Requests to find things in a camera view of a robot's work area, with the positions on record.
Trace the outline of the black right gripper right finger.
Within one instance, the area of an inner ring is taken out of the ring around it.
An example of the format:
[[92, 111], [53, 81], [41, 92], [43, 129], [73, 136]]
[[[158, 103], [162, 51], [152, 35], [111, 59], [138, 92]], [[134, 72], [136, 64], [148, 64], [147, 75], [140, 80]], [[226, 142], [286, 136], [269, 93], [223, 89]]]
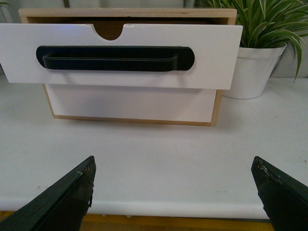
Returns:
[[259, 156], [251, 172], [258, 196], [275, 231], [308, 229], [308, 187]]

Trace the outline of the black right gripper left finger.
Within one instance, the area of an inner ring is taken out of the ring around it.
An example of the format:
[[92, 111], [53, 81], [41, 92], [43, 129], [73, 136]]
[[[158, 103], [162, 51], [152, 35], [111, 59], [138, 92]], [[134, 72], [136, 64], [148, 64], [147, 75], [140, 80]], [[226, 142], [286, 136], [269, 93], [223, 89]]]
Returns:
[[2, 231], [78, 231], [92, 204], [94, 156], [0, 223]]

